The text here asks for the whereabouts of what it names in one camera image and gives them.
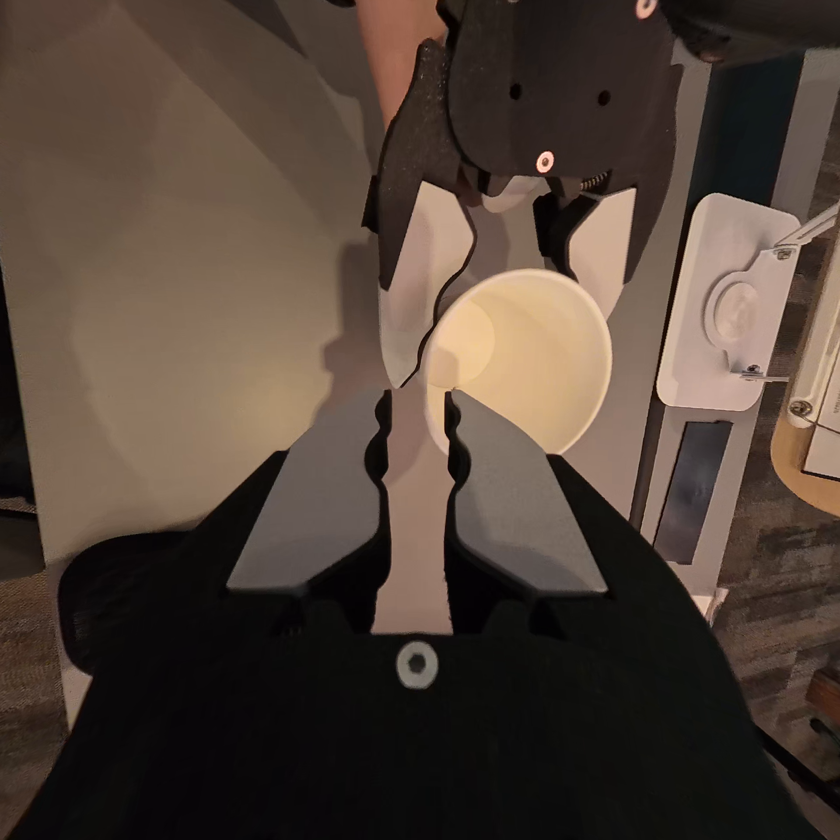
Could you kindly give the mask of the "person's left hand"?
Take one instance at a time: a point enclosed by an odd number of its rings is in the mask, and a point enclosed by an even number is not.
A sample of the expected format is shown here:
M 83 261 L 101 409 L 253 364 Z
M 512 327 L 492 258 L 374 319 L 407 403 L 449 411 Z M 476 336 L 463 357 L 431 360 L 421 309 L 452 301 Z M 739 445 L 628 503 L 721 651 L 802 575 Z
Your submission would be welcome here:
M 472 164 L 461 162 L 458 168 L 456 195 L 466 207 L 480 207 L 486 195 L 480 189 L 486 186 L 485 173 Z

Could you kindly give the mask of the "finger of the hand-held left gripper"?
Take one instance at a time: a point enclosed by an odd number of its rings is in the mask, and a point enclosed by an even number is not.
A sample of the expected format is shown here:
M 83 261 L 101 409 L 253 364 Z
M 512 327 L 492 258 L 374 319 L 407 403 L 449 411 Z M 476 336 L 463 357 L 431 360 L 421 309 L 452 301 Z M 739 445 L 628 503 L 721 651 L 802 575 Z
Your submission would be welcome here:
M 391 285 L 379 292 L 381 352 L 393 388 L 418 372 L 438 303 L 475 247 L 476 229 L 457 195 L 421 182 Z
M 553 193 L 532 205 L 546 265 L 576 281 L 608 319 L 625 286 L 637 189 L 582 193 L 567 206 Z

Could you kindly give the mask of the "black quilted mouse pad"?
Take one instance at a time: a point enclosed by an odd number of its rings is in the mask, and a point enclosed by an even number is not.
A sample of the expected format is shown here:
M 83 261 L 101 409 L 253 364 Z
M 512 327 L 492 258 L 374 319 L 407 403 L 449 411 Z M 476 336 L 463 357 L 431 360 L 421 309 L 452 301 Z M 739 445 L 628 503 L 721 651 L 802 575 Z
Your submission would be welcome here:
M 133 534 L 90 546 L 58 585 L 59 632 L 69 661 L 97 677 L 120 658 L 157 647 L 215 603 L 234 565 L 229 546 L 197 531 Z

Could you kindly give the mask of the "white paper cup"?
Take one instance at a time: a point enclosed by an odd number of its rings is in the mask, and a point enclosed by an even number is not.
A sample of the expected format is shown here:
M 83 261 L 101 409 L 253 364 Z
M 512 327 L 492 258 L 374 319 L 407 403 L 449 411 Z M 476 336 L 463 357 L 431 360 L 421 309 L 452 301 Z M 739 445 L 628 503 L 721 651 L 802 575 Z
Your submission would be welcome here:
M 613 373 L 606 319 L 576 281 L 516 269 L 481 281 L 432 331 L 421 377 L 425 417 L 448 452 L 445 394 L 461 391 L 517 425 L 547 454 L 571 449 L 600 412 Z

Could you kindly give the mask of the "black flat plate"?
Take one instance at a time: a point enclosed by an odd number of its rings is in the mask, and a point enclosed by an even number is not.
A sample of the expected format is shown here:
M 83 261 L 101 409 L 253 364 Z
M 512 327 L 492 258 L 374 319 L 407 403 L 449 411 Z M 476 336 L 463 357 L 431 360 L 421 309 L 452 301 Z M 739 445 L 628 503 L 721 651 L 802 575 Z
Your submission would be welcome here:
M 654 534 L 663 560 L 692 565 L 728 447 L 732 422 L 688 422 Z

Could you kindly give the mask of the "instruction sheet on stand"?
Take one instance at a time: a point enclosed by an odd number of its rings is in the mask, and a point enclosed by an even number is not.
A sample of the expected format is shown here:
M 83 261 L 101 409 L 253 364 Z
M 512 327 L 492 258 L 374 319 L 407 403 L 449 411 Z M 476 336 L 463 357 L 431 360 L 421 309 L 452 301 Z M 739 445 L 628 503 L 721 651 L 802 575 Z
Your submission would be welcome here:
M 781 325 L 795 264 L 802 249 L 838 225 L 838 204 L 761 250 L 745 271 L 733 275 L 734 313 L 742 334 L 726 351 L 730 371 L 743 382 L 768 383 L 770 358 Z M 838 433 L 838 246 L 822 281 L 803 356 L 791 379 L 788 414 L 802 427 Z

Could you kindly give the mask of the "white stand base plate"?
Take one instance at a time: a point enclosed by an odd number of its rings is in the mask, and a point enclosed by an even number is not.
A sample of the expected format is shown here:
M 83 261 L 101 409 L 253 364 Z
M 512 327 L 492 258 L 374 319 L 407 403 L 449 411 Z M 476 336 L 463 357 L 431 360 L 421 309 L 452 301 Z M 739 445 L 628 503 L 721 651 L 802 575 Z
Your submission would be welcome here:
M 657 377 L 667 406 L 745 412 L 763 378 L 791 289 L 800 226 L 790 213 L 719 193 L 698 203 Z

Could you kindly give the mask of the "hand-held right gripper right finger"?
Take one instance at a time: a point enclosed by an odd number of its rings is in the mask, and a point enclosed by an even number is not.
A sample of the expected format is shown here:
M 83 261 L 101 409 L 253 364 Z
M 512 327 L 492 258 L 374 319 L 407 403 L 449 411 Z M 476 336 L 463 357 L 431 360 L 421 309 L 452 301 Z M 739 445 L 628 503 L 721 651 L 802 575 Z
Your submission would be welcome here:
M 548 456 L 461 390 L 445 397 L 448 525 L 457 548 L 537 596 L 601 596 L 607 584 Z

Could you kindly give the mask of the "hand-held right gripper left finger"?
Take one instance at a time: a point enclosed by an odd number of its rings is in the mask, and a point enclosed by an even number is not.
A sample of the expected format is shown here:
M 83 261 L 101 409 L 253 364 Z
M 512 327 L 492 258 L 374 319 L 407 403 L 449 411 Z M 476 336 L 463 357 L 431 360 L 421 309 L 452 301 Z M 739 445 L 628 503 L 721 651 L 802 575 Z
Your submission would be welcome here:
M 321 415 L 289 448 L 227 579 L 231 592 L 302 595 L 367 553 L 391 559 L 384 475 L 392 392 Z

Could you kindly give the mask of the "person's left forearm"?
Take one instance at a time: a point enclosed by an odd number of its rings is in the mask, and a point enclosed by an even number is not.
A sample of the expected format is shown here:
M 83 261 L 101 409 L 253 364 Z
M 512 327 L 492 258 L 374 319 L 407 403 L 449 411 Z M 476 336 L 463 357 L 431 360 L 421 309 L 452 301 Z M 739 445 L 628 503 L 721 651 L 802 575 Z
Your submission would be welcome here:
M 355 13 L 387 131 L 411 86 L 419 46 L 443 45 L 448 29 L 435 1 L 357 1 Z

